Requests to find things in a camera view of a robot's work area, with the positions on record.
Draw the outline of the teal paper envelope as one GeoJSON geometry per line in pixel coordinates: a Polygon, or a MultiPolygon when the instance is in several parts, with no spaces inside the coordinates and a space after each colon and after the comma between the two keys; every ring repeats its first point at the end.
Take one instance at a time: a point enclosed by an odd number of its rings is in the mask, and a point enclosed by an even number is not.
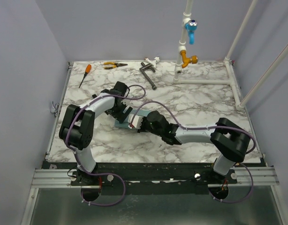
{"type": "MultiPolygon", "coordinates": [[[[135,114],[135,112],[136,112],[136,109],[133,109],[130,114],[135,114]]],[[[149,113],[150,113],[149,110],[142,110],[142,109],[141,109],[141,110],[139,110],[139,111],[137,112],[136,115],[146,117],[149,113]]],[[[116,127],[116,128],[126,128],[126,129],[130,129],[130,128],[128,127],[128,125],[129,125],[129,123],[128,123],[128,118],[126,118],[126,120],[125,120],[122,124],[120,124],[117,120],[115,120],[115,122],[114,122],[114,127],[116,127]]]]}

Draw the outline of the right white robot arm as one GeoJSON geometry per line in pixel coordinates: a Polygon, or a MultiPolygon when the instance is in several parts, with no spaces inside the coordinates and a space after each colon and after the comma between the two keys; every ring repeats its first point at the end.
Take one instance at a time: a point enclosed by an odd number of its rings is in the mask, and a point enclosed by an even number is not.
{"type": "Polygon", "coordinates": [[[131,116],[132,126],[138,132],[159,136],[169,145],[186,143],[211,143],[220,152],[210,171],[212,182],[219,184],[227,178],[230,168],[244,161],[251,137],[242,128],[226,118],[220,118],[214,126],[185,127],[169,123],[158,111],[147,116],[131,116]]]}

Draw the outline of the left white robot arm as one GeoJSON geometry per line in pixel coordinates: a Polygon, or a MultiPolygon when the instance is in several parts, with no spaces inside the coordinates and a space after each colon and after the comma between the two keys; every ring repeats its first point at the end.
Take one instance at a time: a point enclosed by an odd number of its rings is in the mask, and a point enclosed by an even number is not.
{"type": "Polygon", "coordinates": [[[128,93],[129,87],[122,82],[117,82],[114,88],[103,90],[84,106],[71,104],[66,109],[59,138],[73,151],[77,159],[77,167],[83,171],[82,180],[87,185],[95,184],[98,179],[98,174],[94,171],[96,161],[90,148],[95,119],[106,113],[120,124],[123,123],[132,111],[131,107],[122,103],[122,98],[128,93]]]}

